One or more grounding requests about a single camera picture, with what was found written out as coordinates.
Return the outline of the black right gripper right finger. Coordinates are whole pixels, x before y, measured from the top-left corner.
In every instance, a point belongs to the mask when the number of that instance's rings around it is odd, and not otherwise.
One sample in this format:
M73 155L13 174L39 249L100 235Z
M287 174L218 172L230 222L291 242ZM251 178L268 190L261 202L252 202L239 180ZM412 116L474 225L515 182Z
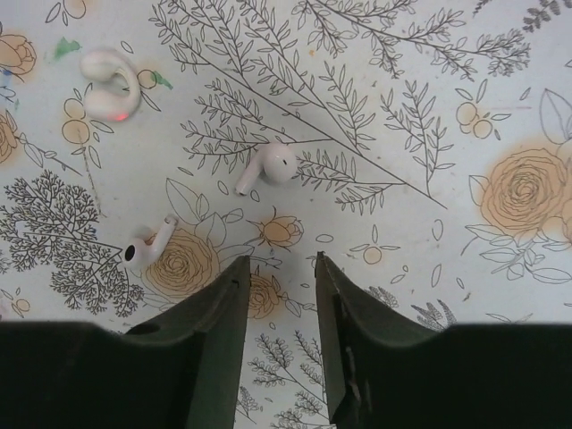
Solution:
M315 294L330 422L339 428L568 428L567 324L433 331L366 293L326 255Z

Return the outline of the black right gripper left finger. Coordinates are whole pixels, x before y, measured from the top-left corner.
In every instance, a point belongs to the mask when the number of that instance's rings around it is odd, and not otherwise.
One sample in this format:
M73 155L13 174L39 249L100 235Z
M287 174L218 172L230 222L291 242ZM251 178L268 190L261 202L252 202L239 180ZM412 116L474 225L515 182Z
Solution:
M126 333L86 322L1 325L4 428L230 428L250 261Z

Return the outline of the white stem earbud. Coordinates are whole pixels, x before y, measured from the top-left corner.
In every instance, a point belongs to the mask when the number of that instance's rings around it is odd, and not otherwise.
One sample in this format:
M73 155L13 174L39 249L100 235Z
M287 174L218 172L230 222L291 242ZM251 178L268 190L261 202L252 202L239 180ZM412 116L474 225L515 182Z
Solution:
M175 215L167 215L155 231L139 226L131 234L122 252L123 265L129 270L140 270L155 263L164 253L178 226Z
M235 185L235 192L246 196L263 173L270 182L283 184L298 170L297 157L282 143L267 143L257 150Z

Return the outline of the floral patterned table mat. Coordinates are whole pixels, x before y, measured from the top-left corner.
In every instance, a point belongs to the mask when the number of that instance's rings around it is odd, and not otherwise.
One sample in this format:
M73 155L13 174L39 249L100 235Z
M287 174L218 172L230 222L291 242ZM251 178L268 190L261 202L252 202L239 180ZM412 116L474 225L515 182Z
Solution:
M89 353L246 257L230 428L329 428L328 256L423 332L571 324L568 1L4 1L1 425L150 428L172 365Z

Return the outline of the white clip earbud red light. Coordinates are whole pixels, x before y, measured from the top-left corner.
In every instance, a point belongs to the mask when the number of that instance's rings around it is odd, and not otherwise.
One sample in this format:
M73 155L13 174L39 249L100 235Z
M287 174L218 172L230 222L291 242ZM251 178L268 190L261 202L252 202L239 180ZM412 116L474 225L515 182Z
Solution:
M85 54L80 72L94 84L84 98L86 114L101 122L122 122L139 108L141 91L135 68L126 56L111 48Z

